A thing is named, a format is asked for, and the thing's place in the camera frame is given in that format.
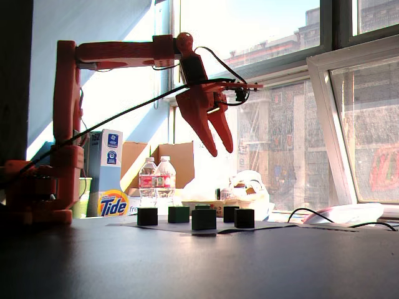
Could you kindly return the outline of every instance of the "plastic bottle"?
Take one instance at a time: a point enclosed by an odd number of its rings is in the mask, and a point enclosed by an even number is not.
[[[138,173],[138,190],[140,191],[140,207],[155,207],[156,194],[152,186],[153,175],[156,171],[154,158],[145,158],[145,163]]]
[[[176,170],[170,163],[169,156],[162,156],[153,177],[153,187],[156,192],[156,206],[161,213],[167,213],[167,207],[173,206],[173,196],[176,187]]]

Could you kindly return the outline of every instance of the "cube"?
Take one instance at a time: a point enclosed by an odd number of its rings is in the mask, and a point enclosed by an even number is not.
[[[185,223],[190,222],[190,207],[169,207],[168,209],[169,223]]]
[[[224,206],[223,207],[223,222],[234,222],[234,210],[239,209],[239,206]]]
[[[196,204],[195,205],[195,209],[210,209],[211,205],[210,204]]]
[[[197,209],[191,212],[191,228],[193,230],[215,229],[216,228],[216,210],[215,209]]]
[[[255,227],[254,209],[234,210],[234,226],[238,229],[252,229]]]
[[[137,209],[137,225],[158,225],[158,209],[156,207],[139,207]]]

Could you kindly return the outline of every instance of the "orange robotic arm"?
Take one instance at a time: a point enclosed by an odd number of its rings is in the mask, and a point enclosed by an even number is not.
[[[258,85],[242,83],[204,83],[208,79],[201,57],[192,51],[192,37],[182,33],[154,36],[153,42],[95,42],[81,44],[60,40],[57,44],[57,68],[54,87],[53,130],[55,145],[50,166],[30,167],[29,161],[8,161],[6,174],[19,178],[6,188],[7,206],[22,214],[26,222],[70,223],[68,208],[79,200],[79,177],[84,153],[80,138],[69,142],[80,132],[82,117],[80,97],[81,69],[115,69],[154,65],[169,67],[180,60],[181,73],[189,90],[176,96],[182,117],[191,125],[205,147],[217,155],[209,130],[213,124],[224,146],[233,151],[233,139],[224,112],[227,109],[225,89],[249,90]]]

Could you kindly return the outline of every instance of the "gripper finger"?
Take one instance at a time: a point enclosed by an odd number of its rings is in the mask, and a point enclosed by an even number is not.
[[[176,101],[182,117],[192,127],[210,154],[216,157],[218,150],[208,125],[207,114],[209,107],[213,106],[213,94],[204,93],[200,88],[191,88],[177,95]]]

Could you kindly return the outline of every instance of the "dark green cube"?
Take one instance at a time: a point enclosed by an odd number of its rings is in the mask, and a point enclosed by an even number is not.
[[[254,209],[234,210],[234,226],[238,229],[252,229],[255,227]]]
[[[210,209],[211,205],[210,204],[196,204],[195,205],[195,209]]]
[[[190,222],[190,207],[169,207],[168,222],[169,223]]]
[[[158,225],[158,209],[139,207],[137,209],[137,225]]]
[[[234,222],[234,210],[239,209],[239,206],[224,206],[223,207],[223,222]]]
[[[216,210],[215,209],[197,209],[191,212],[191,228],[193,230],[215,229],[216,228]]]

